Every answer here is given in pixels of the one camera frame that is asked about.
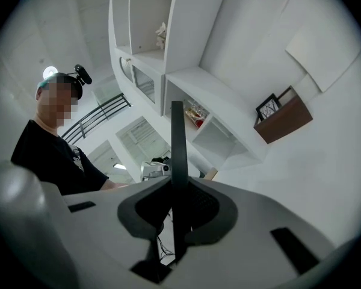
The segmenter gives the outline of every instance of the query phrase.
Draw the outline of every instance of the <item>white ceiling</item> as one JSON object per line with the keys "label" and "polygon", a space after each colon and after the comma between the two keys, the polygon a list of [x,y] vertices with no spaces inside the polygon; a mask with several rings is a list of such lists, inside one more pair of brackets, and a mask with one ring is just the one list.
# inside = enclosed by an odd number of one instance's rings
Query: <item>white ceiling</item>
{"label": "white ceiling", "polygon": [[0,79],[20,105],[29,107],[47,66],[69,73],[74,65],[83,65],[93,78],[85,93],[93,90],[97,82],[113,77],[108,3],[109,0],[19,2],[0,33]]}

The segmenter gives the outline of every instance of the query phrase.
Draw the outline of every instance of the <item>black t-shirt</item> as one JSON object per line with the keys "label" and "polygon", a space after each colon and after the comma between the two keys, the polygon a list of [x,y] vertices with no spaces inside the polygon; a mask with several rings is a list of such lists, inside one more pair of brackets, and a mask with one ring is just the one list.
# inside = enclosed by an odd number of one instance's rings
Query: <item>black t-shirt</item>
{"label": "black t-shirt", "polygon": [[39,180],[57,185],[62,195],[99,190],[108,179],[82,150],[48,133],[33,120],[20,136],[11,161],[33,171]]}

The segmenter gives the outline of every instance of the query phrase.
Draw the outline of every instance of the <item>brown wall shelf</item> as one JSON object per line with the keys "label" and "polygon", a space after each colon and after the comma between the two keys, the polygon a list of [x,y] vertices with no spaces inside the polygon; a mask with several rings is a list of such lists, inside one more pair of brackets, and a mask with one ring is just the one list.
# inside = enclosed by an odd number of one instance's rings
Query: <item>brown wall shelf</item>
{"label": "brown wall shelf", "polygon": [[263,121],[258,118],[254,126],[267,143],[272,143],[313,120],[293,87],[286,89],[278,100],[282,104],[281,108]]}

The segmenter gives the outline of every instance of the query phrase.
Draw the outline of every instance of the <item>picture frame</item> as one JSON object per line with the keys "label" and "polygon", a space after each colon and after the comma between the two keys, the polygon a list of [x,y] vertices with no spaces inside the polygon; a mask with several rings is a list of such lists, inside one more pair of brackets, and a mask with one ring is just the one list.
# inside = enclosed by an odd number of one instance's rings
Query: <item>picture frame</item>
{"label": "picture frame", "polygon": [[279,108],[281,108],[281,104],[273,93],[256,108],[256,111],[259,119],[263,121],[278,111]]}

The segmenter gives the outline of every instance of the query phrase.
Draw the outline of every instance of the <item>hand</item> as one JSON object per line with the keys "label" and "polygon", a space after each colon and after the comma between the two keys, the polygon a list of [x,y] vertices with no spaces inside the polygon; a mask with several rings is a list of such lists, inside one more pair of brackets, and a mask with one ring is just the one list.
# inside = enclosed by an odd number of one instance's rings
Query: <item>hand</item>
{"label": "hand", "polygon": [[103,186],[100,188],[100,190],[113,190],[115,188],[119,188],[119,187],[125,187],[128,186],[128,184],[123,184],[123,183],[113,183],[112,181],[110,181],[109,179],[107,179]]}

